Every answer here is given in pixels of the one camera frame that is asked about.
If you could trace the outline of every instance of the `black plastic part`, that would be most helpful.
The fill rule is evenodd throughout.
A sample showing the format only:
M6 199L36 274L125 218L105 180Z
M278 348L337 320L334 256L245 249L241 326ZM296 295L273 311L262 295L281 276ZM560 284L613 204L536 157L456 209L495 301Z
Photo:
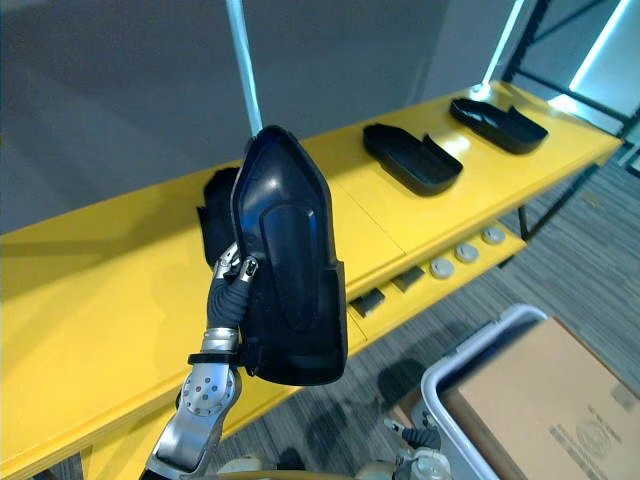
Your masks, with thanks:
M384 302L384 293L377 288L368 291L364 295L359 296L355 300L351 301L351 306L361 317L371 315L378 305Z
M195 365L196 363L228 363L230 365L238 365L239 357L233 353L192 353L189 355L187 363Z
M277 470L304 470L304 462L298 450L288 447L278 458Z
M377 123L363 130L367 151L382 168L417 195L436 195L449 188L462 164L428 135L421 142L406 130Z
M151 470L144 470L142 475L140 475L140 480L171 480L164 475L160 475L159 473L152 472Z
M411 448L426 447L440 450L440 432L437 427L405 428L402 431L402 439Z
M229 199L239 170L225 168L217 171L204 187L204 207L198 207L204 256L211 268L235 240Z
M456 98L451 101L449 112L478 135L511 153L531 152L548 133L515 107L505 112L486 102Z
M403 293L409 290L411 285L416 283L424 275L424 270L414 265L408 270L405 270L400 275L397 275L391 279L396 287L398 287Z
M344 267L336 260L327 183L295 137L263 129L231 195L242 258L259 265L240 324L250 374L286 385L342 376L347 358Z

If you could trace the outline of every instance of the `light fixture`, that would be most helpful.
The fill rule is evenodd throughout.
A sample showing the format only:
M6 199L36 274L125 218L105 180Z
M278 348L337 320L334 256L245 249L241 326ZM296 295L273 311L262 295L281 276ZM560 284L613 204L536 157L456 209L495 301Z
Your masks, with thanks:
M493 76L493 72L498 65L498 60L502 56L502 52L504 51L504 46L507 44L507 40L509 40L509 36L513 30L513 26L516 24L516 20L518 19L518 15L520 14L520 10L522 9L522 5L524 4L524 0L516 0L513 2L513 7L511 8L511 13L507 18L507 23L504 25L504 29L502 30L502 35L500 35L500 40L498 40L498 45L496 46L495 51L493 52L493 56L489 61L489 66L487 67L487 71L482 78L482 85L486 87L489 84L489 80Z
M233 39L233 47L238 61L240 83L247 109L247 117L249 117L249 126L251 134L256 135L262 130L262 115L258 105L258 94L256 93L256 81L253 76L242 0L227 0L227 14L229 15L229 27L231 28L231 38Z
M580 112L578 102L576 102L570 96L565 95L564 93L558 95L557 97L553 97L547 103L556 110L560 110L561 112L571 113L573 115L577 115Z
M589 71L589 68L591 68L591 64L607 42L609 35L611 35L611 32L613 32L613 29L616 27L620 17L622 17L627 5L629 5L629 0L620 0L620 2L618 2L618 6L616 6L616 9L609 17L609 20L607 20L607 23L602 29L602 32L600 32L600 35L598 35L598 38L591 47L591 50L589 50L589 53L587 53L587 56L582 61L582 65L580 65L580 68L578 68L578 71L573 76L573 80L571 80L571 83L569 84L569 90L573 91L578 88L578 85L580 85L580 82Z

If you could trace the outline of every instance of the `gray carpet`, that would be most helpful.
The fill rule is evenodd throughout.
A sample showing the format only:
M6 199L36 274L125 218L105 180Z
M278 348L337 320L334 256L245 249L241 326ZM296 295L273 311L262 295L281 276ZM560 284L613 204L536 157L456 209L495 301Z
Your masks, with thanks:
M535 219L562 185L530 204ZM503 221L514 231L517 218ZM611 161L504 269L494 268L348 362L344 377L307 388L220 447L276 459L295 447L310 470L355 473L393 460L398 438L382 414L415 387L426 367L507 306L525 302L562 318L640 391L640 179ZM77 479L77 457L57 467Z

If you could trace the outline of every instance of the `metal shelf frame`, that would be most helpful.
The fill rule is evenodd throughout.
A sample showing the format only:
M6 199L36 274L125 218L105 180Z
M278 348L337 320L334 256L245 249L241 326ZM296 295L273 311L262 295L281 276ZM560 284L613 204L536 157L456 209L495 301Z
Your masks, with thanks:
M618 129L617 132L614 133L614 135L618 138L624 138L640 121L640 105L638 106L638 108L636 108L635 112L633 112L631 115L627 115L625 113L614 110L613 108L610 108L596 100L574 92L568 87L559 85L552 80L546 79L540 75L537 75L536 73L522 68L522 62L529 47L536 44L543 38L555 33L560 28L566 27L581 15L584 15L586 12L605 1L606 0L591 0L584 6L578 8L573 13L558 21L555 25L547 28L543 32L538 33L540 23L542 22L552 2L552 0L538 0L533 9L533 12L531 13L529 21L527 22L527 26L524 29L524 33L522 34L522 37L520 38L520 41L518 42L513 55L509 59L509 63L507 63L507 68L502 74L502 80L505 82L512 82L516 75L521 75L525 78L533 80L536 83L539 83L540 85L544 85L551 90L555 90L558 93L562 93L567 97L573 98L574 100L577 100L578 102L583 103L588 107L593 108L594 110L602 112L605 115L618 120L622 124L622 126Z

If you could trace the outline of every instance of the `yellow table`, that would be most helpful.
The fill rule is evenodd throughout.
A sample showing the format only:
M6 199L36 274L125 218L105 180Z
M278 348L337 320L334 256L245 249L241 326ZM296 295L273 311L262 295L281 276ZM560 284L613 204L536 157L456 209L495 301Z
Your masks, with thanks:
M347 298L372 287L387 295L367 318L349 309L350 354L523 248L512 234L490 247L478 231L563 178L603 163L619 143L520 90L494 85L489 101L514 104L550 132L534 152L510 155L450 118L451 98L303 142L331 189ZM372 121L418 137L428 132L464 164L456 184L429 198L406 190L362 147L361 128ZM210 175L145 188L2 237L3 477L25 478L92 445L86 466L102 478L116 478L116 471L125 478L120 467L141 467L126 461L131 442L146 438L136 445L148 454L204 328L211 272L194 207ZM450 279L425 275L406 294L389 283L443 251L451 257L455 243L469 238L480 259L456 263ZM244 380L252 394L231 412L225 435L296 391Z

